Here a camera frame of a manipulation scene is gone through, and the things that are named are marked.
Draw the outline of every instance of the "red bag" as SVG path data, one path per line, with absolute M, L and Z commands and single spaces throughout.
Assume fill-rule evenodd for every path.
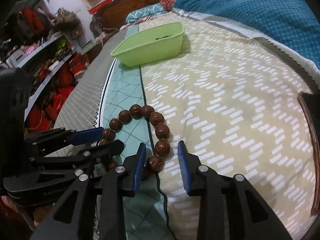
M 67 99 L 71 92 L 75 89 L 75 87 L 67 87 L 67 88 L 58 88 L 58 92 L 65 96 Z
M 75 84 L 75 78 L 70 72 L 69 65 L 65 63 L 56 73 L 57 88 L 71 87 Z
M 87 54 L 82 56 L 80 53 L 77 53 L 74 56 L 74 58 L 69 62 L 69 67 L 73 75 L 83 70 L 85 68 L 85 64 L 88 62 L 89 58 Z
M 58 113 L 53 109 L 53 107 L 51 105 L 48 105 L 44 109 L 44 112 L 52 121 L 55 122 L 57 120 Z
M 39 79 L 41 81 L 43 81 L 47 77 L 47 75 L 49 75 L 49 73 L 50 73 L 50 71 L 49 71 L 48 67 L 44 66 L 39 73 Z
M 29 133 L 41 132 L 50 128 L 50 123 L 44 111 L 37 105 L 33 105 L 26 119 L 26 126 Z
M 60 112 L 66 99 L 67 98 L 62 94 L 53 95 L 52 107 L 56 111 L 57 114 Z
M 24 9 L 22 11 L 24 14 L 30 28 L 38 35 L 43 35 L 45 28 L 41 22 L 41 20 L 38 18 L 37 14 L 30 10 L 30 9 Z

